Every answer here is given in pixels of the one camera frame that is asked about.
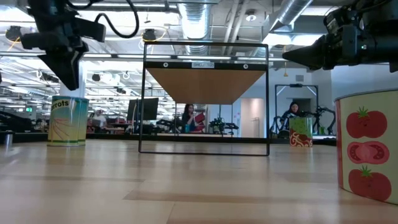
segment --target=fluorescent light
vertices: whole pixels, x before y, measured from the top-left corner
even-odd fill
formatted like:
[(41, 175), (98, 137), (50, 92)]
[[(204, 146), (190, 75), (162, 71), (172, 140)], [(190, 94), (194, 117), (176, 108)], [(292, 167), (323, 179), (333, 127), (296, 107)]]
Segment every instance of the fluorescent light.
[(12, 81), (12, 80), (10, 80), (8, 78), (3, 78), (2, 81), (3, 82), (9, 82), (9, 83), (16, 83), (15, 81)]
[(289, 45), (292, 39), (289, 35), (282, 34), (268, 34), (267, 37), (262, 41), (263, 44), (268, 44), (271, 46), (275, 45)]
[(302, 16), (326, 16), (329, 12), (333, 12), (338, 9), (338, 6), (309, 6), (306, 7)]
[(29, 100), (31, 103), (43, 103), (43, 102), (41, 102), (41, 101), (38, 101), (38, 100)]
[[(87, 3), (85, 2), (73, 2), (74, 6), (86, 6)], [(95, 3), (95, 6), (101, 6), (101, 7), (130, 7), (128, 3), (111, 3), (111, 2), (98, 2)], [(134, 4), (136, 7), (164, 7), (164, 4)]]
[[(144, 58), (143, 55), (128, 55), (128, 54), (118, 54), (119, 58)], [(147, 55), (147, 58), (151, 59), (170, 59), (169, 55)]]
[(28, 52), (1, 52), (0, 56), (5, 57), (36, 57), (44, 53), (28, 53)]
[(143, 55), (119, 55), (118, 54), (118, 57), (119, 58), (143, 58), (144, 56)]
[(147, 55), (147, 58), (157, 59), (157, 58), (171, 58), (169, 55)]
[(270, 58), (269, 62), (287, 62), (288, 60), (283, 58)]
[(111, 54), (85, 54), (84, 57), (112, 57)]
[(321, 36), (321, 34), (297, 35), (293, 38), (292, 44), (299, 46), (310, 46)]
[(231, 60), (231, 57), (213, 57), (213, 56), (177, 56), (178, 59), (188, 60)]
[(25, 105), (5, 105), (5, 107), (10, 107), (10, 108), (25, 108)]
[(16, 87), (16, 86), (8, 86), (7, 88), (16, 93), (23, 93), (23, 94), (29, 93), (29, 91), (27, 91), (23, 88)]
[(256, 57), (238, 57), (238, 60), (254, 60), (254, 61), (266, 61), (266, 58), (256, 58)]

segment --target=ductwork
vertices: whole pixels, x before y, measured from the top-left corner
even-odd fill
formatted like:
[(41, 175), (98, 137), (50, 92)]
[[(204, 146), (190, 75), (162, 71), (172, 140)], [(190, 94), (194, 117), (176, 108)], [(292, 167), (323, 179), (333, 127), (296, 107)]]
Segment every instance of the ductwork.
[[(269, 32), (277, 29), (292, 32), (294, 22), (312, 3), (312, 1), (313, 0), (283, 0), (280, 9), (267, 16), (262, 27), (264, 38), (269, 34)], [(255, 57), (265, 57), (266, 50), (263, 48), (257, 49), (252, 55)]]
[[(184, 39), (209, 38), (211, 4), (178, 4)], [(206, 55), (208, 46), (186, 46), (188, 54)]]

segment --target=rectangular frame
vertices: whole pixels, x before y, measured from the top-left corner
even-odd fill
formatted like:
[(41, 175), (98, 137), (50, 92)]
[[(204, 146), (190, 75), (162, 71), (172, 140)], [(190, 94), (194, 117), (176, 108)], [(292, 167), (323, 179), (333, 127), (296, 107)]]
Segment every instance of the rectangular frame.
[[(207, 152), (156, 152), (156, 151), (142, 151), (142, 125), (143, 125), (143, 113), (144, 113), (144, 97), (145, 97), (145, 81), (146, 81), (146, 70), (148, 65), (149, 66), (156, 66), (156, 64), (151, 64), (147, 62), (147, 47), (149, 45), (206, 45), (206, 46), (225, 46), (225, 47), (264, 47), (266, 49), (266, 66), (265, 66), (265, 73), (266, 73), (266, 153), (265, 154), (232, 154), (232, 153), (207, 153)], [(144, 43), (144, 57), (142, 63), (142, 89), (141, 89), (141, 103), (140, 103), (140, 129), (139, 129), (139, 140), (138, 140), (138, 152), (140, 153), (148, 153), (148, 154), (191, 154), (191, 155), (214, 155), (214, 156), (269, 156), (270, 154), (270, 143), (271, 139), (269, 136), (269, 48), (267, 44), (241, 44), (241, 43), (223, 43), (223, 42), (145, 42)]]
[(317, 99), (317, 108), (319, 106), (319, 91), (318, 91), (318, 85), (303, 85), (303, 84), (276, 84), (275, 85), (275, 117), (278, 115), (278, 91), (277, 88), (278, 86), (287, 86), (287, 87), (291, 87), (291, 88), (303, 88), (303, 87), (314, 87), (316, 90), (316, 99)]

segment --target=wooden floor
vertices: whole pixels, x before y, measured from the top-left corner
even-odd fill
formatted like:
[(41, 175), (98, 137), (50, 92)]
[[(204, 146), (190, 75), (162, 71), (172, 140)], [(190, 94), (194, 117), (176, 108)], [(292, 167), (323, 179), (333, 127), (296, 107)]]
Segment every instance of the wooden floor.
[[(147, 150), (262, 151), (259, 144), (145, 142)], [(398, 206), (337, 186), (334, 147), (269, 157), (137, 153), (135, 141), (0, 149), (0, 223), (398, 223)]]

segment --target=black cable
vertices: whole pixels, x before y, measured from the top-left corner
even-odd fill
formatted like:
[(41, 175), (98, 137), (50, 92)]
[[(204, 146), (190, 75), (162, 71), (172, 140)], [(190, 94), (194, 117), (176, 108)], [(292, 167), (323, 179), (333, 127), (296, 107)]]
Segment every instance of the black cable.
[(375, 4), (373, 6), (369, 6), (367, 8), (360, 9), (360, 10), (358, 10), (358, 13), (368, 12), (370, 10), (373, 10), (373, 9), (377, 8), (377, 7), (381, 7), (382, 5), (387, 4), (387, 3), (391, 2), (391, 1), (392, 0), (385, 0), (385, 1), (380, 2), (379, 4)]
[[(78, 9), (78, 10), (79, 10), (79, 9), (87, 9), (87, 8), (89, 8), (89, 7), (90, 7), (93, 3), (95, 3), (96, 1), (97, 1), (97, 0), (90, 0), (90, 2), (89, 2), (86, 6), (83, 6), (83, 7), (74, 6), (69, 0), (67, 1), (67, 4), (68, 4), (68, 6), (71, 7), (72, 9)], [(118, 35), (118, 36), (121, 37), (121, 38), (125, 38), (125, 39), (129, 39), (129, 38), (131, 38), (131, 37), (134, 37), (134, 36), (138, 33), (138, 30), (139, 30), (138, 12), (137, 12), (137, 8), (133, 5), (133, 3), (131, 2), (131, 0), (126, 0), (126, 2), (129, 4), (131, 10), (132, 10), (133, 13), (134, 13), (134, 18), (136, 19), (136, 28), (134, 29), (134, 31), (132, 32), (132, 34), (125, 35), (125, 34), (121, 34), (119, 31), (117, 31), (116, 28), (115, 28), (115, 26), (113, 26), (111, 20), (109, 19), (109, 17), (108, 17), (105, 13), (99, 13), (99, 14), (97, 15), (97, 17), (95, 18), (94, 22), (98, 22), (99, 19), (101, 18), (101, 16), (103, 16), (103, 17), (106, 19), (106, 22), (108, 22), (108, 24), (109, 24), (111, 30), (112, 30), (116, 35)]]

